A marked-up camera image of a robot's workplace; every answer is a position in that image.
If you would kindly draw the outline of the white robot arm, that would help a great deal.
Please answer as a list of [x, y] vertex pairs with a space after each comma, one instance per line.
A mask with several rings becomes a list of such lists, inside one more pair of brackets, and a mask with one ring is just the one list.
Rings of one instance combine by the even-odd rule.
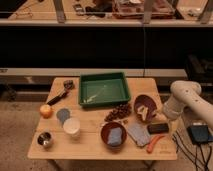
[[162, 113], [170, 120], [176, 120], [188, 106], [213, 130], [213, 105], [200, 97], [202, 88], [194, 81], [174, 81], [170, 86], [171, 95], [163, 104]]

